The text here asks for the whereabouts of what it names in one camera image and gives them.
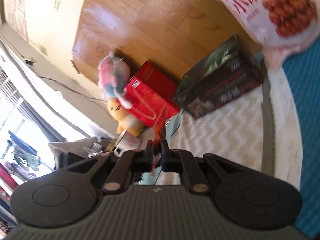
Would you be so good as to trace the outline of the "red snack packet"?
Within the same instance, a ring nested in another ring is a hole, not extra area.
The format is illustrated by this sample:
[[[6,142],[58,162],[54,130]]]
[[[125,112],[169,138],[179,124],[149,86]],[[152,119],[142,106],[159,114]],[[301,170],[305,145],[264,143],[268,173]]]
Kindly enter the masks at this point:
[[[166,128],[165,121],[167,117],[167,107],[164,106],[159,113],[155,125],[154,125],[154,133],[155,137],[153,139],[153,159],[152,159],[152,171],[151,174],[155,175],[155,169],[158,165],[161,158],[161,142],[166,139]]]

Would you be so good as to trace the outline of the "patterned bed sheet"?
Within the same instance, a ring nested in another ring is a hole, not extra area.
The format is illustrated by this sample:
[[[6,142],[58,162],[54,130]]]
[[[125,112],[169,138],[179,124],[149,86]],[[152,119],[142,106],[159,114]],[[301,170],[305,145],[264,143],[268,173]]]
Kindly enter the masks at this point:
[[[213,153],[300,187],[303,147],[295,102],[282,68],[254,90],[199,119],[186,111],[166,124],[170,148]]]

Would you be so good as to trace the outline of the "white enamel mug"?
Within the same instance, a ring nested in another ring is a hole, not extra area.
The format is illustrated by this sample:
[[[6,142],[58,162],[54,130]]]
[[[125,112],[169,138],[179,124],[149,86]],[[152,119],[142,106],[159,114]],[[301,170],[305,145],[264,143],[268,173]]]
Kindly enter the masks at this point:
[[[124,152],[138,149],[142,141],[127,130],[124,130],[115,142],[114,155],[120,157]]]

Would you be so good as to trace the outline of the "yellow duck plush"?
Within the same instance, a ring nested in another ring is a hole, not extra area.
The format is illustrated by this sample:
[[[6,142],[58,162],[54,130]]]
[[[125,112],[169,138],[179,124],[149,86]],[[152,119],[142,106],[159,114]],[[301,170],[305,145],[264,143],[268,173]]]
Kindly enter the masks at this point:
[[[121,134],[127,130],[135,137],[140,136],[145,126],[144,123],[129,113],[116,98],[110,98],[108,100],[107,110],[110,116],[118,123],[117,134]]]

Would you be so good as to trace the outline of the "black rectangular box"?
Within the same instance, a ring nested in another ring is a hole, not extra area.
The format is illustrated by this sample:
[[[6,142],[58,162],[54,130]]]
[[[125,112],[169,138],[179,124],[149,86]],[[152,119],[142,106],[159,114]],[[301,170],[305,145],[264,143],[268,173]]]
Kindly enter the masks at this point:
[[[235,34],[184,74],[173,100],[198,119],[262,83],[261,67],[244,54]]]

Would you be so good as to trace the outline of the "pastel plush toy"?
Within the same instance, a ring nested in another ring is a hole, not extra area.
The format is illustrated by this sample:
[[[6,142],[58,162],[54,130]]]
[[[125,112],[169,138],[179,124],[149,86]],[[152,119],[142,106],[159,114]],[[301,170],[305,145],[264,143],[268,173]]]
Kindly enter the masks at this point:
[[[110,51],[98,65],[98,86],[105,98],[116,98],[125,109],[131,109],[132,103],[125,99],[125,87],[131,78],[129,65]]]

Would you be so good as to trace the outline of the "teal checked cloth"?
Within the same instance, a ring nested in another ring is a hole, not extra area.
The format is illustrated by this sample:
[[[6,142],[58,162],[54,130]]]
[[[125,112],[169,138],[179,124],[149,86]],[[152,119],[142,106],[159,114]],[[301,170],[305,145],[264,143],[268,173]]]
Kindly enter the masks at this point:
[[[296,228],[310,239],[319,239],[319,41],[288,58],[283,70],[296,104],[303,146],[303,207]]]

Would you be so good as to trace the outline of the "red gift box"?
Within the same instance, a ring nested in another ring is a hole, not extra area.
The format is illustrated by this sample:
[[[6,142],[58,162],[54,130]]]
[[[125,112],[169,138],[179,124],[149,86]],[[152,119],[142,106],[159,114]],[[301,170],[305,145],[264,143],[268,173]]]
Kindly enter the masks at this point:
[[[152,127],[163,108],[166,119],[180,112],[173,97],[178,84],[167,77],[154,64],[146,61],[129,80],[118,101],[145,126]]]

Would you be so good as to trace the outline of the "pink fried twist bag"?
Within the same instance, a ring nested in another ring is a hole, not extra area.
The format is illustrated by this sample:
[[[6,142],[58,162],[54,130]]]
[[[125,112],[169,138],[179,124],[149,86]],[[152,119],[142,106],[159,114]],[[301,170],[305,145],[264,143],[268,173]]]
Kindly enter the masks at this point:
[[[319,38],[319,0],[220,0],[279,68]]]

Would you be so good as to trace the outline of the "brown wooden headboard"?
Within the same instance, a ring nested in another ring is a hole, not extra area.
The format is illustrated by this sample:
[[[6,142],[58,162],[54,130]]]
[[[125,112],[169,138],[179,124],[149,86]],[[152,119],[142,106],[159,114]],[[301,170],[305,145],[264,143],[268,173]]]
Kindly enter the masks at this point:
[[[248,55],[260,51],[216,0],[84,0],[72,54],[76,68],[93,82],[99,62],[110,51],[132,71],[150,61],[180,81],[232,35]]]

